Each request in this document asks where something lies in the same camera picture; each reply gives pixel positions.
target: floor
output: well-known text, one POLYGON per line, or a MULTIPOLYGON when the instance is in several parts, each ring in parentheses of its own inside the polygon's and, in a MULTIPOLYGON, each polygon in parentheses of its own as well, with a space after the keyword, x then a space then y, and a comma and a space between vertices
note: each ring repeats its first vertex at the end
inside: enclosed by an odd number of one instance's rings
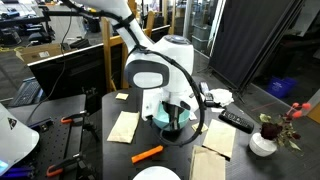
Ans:
MULTIPOLYGON (((92 41, 100 42, 101 38, 99 35, 93 35, 92 41)), ((210 68, 207 67, 208 59, 199 53, 195 52, 194 57, 194 71, 193 76, 199 76, 204 78, 209 88, 226 88, 226 86, 215 78, 210 71, 210 68)), ((10 98, 16 92, 16 87, 19 87, 21 81, 24 78, 32 76, 32 73, 27 66, 19 60, 15 53, 12 52, 0 52, 0 66, 5 70, 6 74, 10 76, 12 82, 8 81, 3 73, 0 73, 0 100, 5 98, 10 98)), ((277 115, 288 110, 288 105, 264 92, 262 89, 255 85, 250 85, 243 95, 243 104, 236 96, 233 96, 235 102, 234 104, 240 108, 240 110, 247 113, 255 121, 259 121, 258 116, 260 113, 266 113, 269 115, 277 115)), ((89 121, 92 121, 97 126, 98 136, 102 137, 102 115, 101 110, 92 114, 89 117, 89 121)), ((310 162, 310 166, 307 167, 306 174, 312 176, 314 179, 320 179, 320 174, 317 169, 320 169, 320 134, 319 128, 320 124, 303 117, 299 121, 294 122, 294 127, 302 135, 302 140, 298 145, 304 149, 306 156, 304 159, 298 159, 301 162, 310 162)), ((102 143, 95 142, 93 137, 89 132, 83 132, 83 141, 82 141, 82 151, 86 154, 87 163, 92 164, 98 173, 98 179, 101 178, 102 172, 102 143)))

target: orange pen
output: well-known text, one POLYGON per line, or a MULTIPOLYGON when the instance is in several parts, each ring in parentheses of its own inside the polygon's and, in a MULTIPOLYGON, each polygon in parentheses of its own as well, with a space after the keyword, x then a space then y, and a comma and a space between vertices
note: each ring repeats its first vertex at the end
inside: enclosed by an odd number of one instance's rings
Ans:
POLYGON ((138 161, 141 161, 147 157, 150 157, 158 152, 161 152, 163 150, 163 146, 157 146, 153 149, 150 149, 149 151, 143 152, 141 154, 138 154, 136 156, 131 157, 132 163, 136 163, 138 161))

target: potted plant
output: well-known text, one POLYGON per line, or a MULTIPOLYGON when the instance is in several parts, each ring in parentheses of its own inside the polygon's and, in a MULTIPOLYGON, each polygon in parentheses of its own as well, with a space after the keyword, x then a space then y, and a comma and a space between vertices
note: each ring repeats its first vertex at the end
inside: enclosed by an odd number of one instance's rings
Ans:
POLYGON ((309 103, 293 103, 289 111, 278 118, 261 114, 262 122, 260 133, 251 137, 250 149, 258 156, 268 156, 277 150, 277 147, 286 147, 291 151, 301 152, 295 141, 301 136, 294 130, 292 122, 302 116, 302 109, 310 109, 309 103))

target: green object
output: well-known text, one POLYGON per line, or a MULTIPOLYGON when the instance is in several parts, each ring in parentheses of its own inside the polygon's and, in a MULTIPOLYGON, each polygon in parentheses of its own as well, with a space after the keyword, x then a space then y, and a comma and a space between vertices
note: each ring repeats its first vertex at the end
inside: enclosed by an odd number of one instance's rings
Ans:
MULTIPOLYGON (((179 115, 179 125, 180 129, 182 129, 186 124, 188 123, 190 116, 190 112, 188 110, 184 110, 180 115, 179 115)), ((169 115, 167 112, 165 112, 163 105, 160 104, 158 108, 158 114, 155 118, 153 118, 153 122, 160 128, 162 129, 165 125, 169 123, 169 115)), ((170 127, 166 127, 164 129, 165 131, 171 131, 170 127)))

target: white flower pot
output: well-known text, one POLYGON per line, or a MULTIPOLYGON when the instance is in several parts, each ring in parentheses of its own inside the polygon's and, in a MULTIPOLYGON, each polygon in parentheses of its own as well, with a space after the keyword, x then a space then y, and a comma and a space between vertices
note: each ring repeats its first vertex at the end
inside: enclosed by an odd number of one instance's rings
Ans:
POLYGON ((277 150, 277 144, 274 141, 264 139, 260 133, 252 135, 250 143, 250 149, 258 156, 269 156, 277 150))

